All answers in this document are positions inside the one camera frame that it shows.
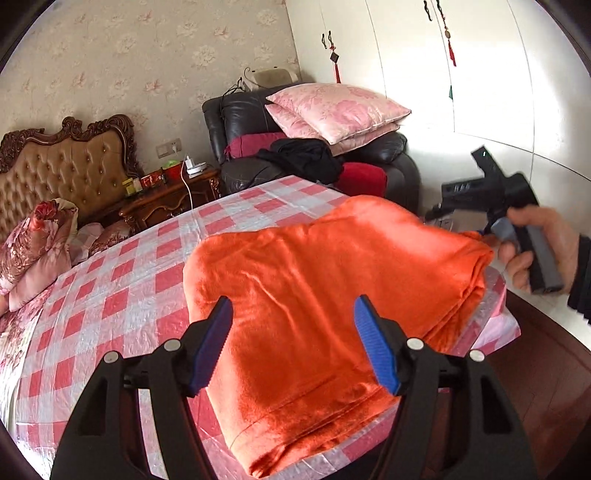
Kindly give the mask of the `right hand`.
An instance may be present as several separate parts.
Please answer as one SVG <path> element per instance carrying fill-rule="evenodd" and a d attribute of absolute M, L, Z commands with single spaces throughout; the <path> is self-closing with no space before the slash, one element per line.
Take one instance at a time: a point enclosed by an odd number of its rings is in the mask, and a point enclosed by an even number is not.
<path fill-rule="evenodd" d="M 541 227 L 556 259 L 564 289 L 569 293 L 575 280 L 578 264 L 580 234 L 554 209 L 529 205 L 522 209 L 510 208 L 508 219 L 516 226 Z M 534 255 L 532 252 L 517 253 L 515 246 L 502 242 L 498 249 L 499 260 L 514 288 L 532 293 L 530 273 Z"/>

